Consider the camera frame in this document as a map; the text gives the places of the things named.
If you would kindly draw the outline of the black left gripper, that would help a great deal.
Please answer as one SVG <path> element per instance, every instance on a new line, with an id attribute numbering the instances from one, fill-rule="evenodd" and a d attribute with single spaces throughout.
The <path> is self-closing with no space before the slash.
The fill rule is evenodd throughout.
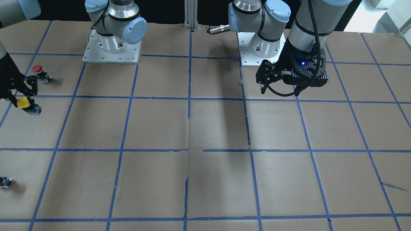
<path id="1" fill-rule="evenodd" d="M 316 76 L 314 72 L 317 63 L 317 50 L 313 48 L 310 52 L 296 49 L 289 41 L 286 41 L 276 65 L 264 59 L 256 73 L 256 83 L 261 86 L 261 94 L 265 94 L 267 86 L 278 81 L 278 75 L 288 85 L 296 85 L 294 95 L 305 90 L 305 85 L 310 87 L 322 87 L 328 82 L 326 73 L 326 56 L 323 49 L 320 50 L 319 71 Z"/>

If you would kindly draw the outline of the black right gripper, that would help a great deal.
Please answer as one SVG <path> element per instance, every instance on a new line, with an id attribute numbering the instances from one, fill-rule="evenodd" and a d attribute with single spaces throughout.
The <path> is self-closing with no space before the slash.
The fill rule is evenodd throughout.
<path id="1" fill-rule="evenodd" d="M 0 60 L 0 90 L 1 98 L 16 100 L 11 90 L 22 92 L 26 97 L 38 93 L 37 76 L 25 76 L 19 71 L 9 53 Z"/>

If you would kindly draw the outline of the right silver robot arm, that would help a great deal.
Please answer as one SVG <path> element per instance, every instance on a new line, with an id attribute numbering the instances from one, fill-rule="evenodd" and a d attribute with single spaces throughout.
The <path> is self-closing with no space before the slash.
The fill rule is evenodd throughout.
<path id="1" fill-rule="evenodd" d="M 96 58 L 108 59 L 110 54 L 124 54 L 128 47 L 139 50 L 148 24 L 134 1 L 87 0 L 85 8 L 94 30 L 84 53 L 85 63 L 92 62 L 92 54 L 96 54 Z M 36 0 L 2 0 L 1 28 L 38 17 L 40 13 L 41 7 Z M 35 76 L 25 76 L 1 45 L 1 98 L 17 107 L 17 99 L 12 93 L 16 90 L 28 101 L 33 101 L 32 96 L 37 95 L 37 80 L 47 81 L 48 75 L 38 70 Z"/>

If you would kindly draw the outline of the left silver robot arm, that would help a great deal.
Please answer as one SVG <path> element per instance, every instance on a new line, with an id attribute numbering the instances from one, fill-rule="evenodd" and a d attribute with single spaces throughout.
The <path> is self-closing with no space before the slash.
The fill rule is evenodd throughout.
<path id="1" fill-rule="evenodd" d="M 350 0 L 302 0 L 279 54 L 281 35 L 290 20 L 291 9 L 282 0 L 234 0 L 228 7 L 230 30 L 251 32 L 252 53 L 263 58 L 256 83 L 261 93 L 298 96 L 308 87 L 322 87 L 328 81 L 324 44 L 348 8 Z"/>

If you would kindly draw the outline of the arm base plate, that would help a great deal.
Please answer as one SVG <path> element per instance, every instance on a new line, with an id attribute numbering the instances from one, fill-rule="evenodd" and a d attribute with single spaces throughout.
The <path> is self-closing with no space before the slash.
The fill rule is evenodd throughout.
<path id="1" fill-rule="evenodd" d="M 82 61 L 84 63 L 138 64 L 142 42 L 128 44 L 116 36 L 102 36 L 92 30 Z"/>
<path id="2" fill-rule="evenodd" d="M 254 34 L 251 32 L 237 33 L 238 48 L 242 67 L 258 68 L 264 59 L 267 59 L 272 63 L 277 62 L 286 42 L 285 34 L 283 33 L 281 35 L 281 43 L 279 44 L 278 52 L 275 54 L 274 57 L 258 57 L 252 53 L 251 48 L 249 47 L 249 42 L 251 41 L 253 35 Z"/>

